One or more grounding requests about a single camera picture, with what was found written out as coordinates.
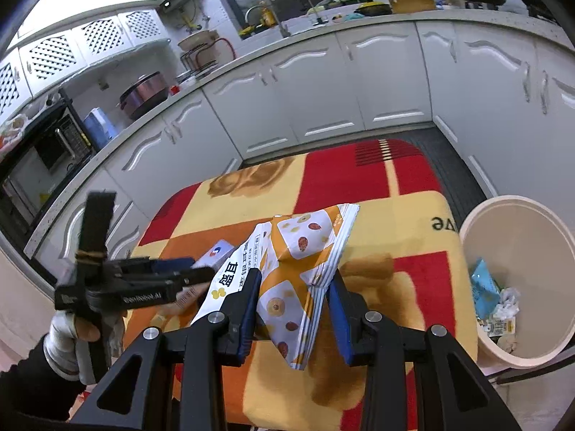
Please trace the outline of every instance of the pot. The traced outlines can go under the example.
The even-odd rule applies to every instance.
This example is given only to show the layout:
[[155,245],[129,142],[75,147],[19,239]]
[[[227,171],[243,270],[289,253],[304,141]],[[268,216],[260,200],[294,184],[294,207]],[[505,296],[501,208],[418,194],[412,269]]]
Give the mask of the pot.
[[382,1],[368,1],[366,3],[361,3],[361,5],[359,5],[354,11],[354,13],[358,13],[363,16],[382,16],[392,14],[392,12],[392,7]]
[[137,120],[143,114],[160,105],[168,98],[168,85],[160,71],[142,76],[120,96],[120,109],[130,120]]

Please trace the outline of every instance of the trash bin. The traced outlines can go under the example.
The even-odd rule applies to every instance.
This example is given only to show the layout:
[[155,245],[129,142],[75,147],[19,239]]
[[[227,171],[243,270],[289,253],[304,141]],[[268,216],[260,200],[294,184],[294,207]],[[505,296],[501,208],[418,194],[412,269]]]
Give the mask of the trash bin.
[[566,225],[536,201],[499,196],[478,205],[459,235],[470,270],[483,258],[500,287],[521,293],[516,350],[500,349],[478,324],[480,351],[517,369],[560,353],[575,330],[575,240]]

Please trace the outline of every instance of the red and yellow tablecloth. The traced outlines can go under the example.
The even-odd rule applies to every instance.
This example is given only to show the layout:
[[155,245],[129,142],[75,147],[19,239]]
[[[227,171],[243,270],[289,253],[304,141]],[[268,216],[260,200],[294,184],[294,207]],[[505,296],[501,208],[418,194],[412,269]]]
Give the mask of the red and yellow tablecloth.
[[[421,151],[401,140],[373,139],[319,150],[184,188],[163,205],[133,256],[198,259],[221,238],[243,243],[257,223],[276,214],[345,202],[360,204],[340,262],[348,289],[403,326],[445,325],[475,358],[469,277],[451,212]],[[193,307],[160,327],[184,327],[196,311]],[[148,308],[131,314],[126,344],[155,313],[156,308]],[[359,428],[366,370],[344,364],[326,306],[305,371],[289,368],[265,341],[254,342],[241,368],[223,369],[229,422],[288,431]],[[411,370],[406,365],[409,429],[415,429]]]

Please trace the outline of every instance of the kitchen cabinet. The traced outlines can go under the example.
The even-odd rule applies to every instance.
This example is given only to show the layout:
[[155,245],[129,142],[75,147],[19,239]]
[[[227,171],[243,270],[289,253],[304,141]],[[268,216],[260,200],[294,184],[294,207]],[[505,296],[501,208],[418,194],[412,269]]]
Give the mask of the kitchen cabinet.
[[162,118],[174,131],[182,167],[180,188],[231,172],[242,158],[202,91],[170,106]]
[[72,30],[84,60],[91,65],[132,48],[117,16],[96,19]]
[[[282,48],[262,57],[261,62],[266,81],[284,102],[280,108],[286,109],[299,142],[364,129],[355,89],[334,34]],[[278,110],[269,115],[276,115]]]
[[465,159],[465,105],[461,90],[461,56],[451,21],[416,23],[427,69],[433,122]]
[[182,168],[190,164],[180,161],[175,145],[174,133],[158,116],[104,162],[106,170],[149,219],[172,194],[186,185],[180,174]]
[[456,24],[461,54],[465,158],[484,193],[518,194],[533,181],[533,37],[479,24]]
[[297,144],[289,108],[260,61],[240,66],[203,87],[243,158]]
[[104,163],[152,219],[177,191],[239,167],[240,155],[201,91],[134,133]]
[[429,87],[418,32],[412,22],[342,31],[351,85],[367,129],[431,121]]
[[164,24],[154,9],[119,13],[118,17],[134,47],[169,38]]
[[0,62],[0,125],[31,98],[18,50],[14,49]]
[[106,239],[111,259],[124,257],[134,248],[140,234],[146,229],[149,219],[137,209],[110,174],[100,168],[68,201],[34,255],[57,279],[74,264],[88,193],[104,190],[116,192],[114,214]]
[[71,30],[42,37],[19,53],[33,95],[87,66]]
[[535,40],[538,70],[533,77],[534,115],[525,144],[524,195],[540,201],[575,231],[575,55]]

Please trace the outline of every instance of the blue wrapper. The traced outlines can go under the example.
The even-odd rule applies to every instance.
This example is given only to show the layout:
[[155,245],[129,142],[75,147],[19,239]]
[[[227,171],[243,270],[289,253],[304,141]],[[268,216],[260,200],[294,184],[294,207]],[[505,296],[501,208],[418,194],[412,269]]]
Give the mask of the blue wrapper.
[[499,303],[499,287],[493,280],[483,259],[479,259],[471,275],[471,290],[477,317],[487,319]]

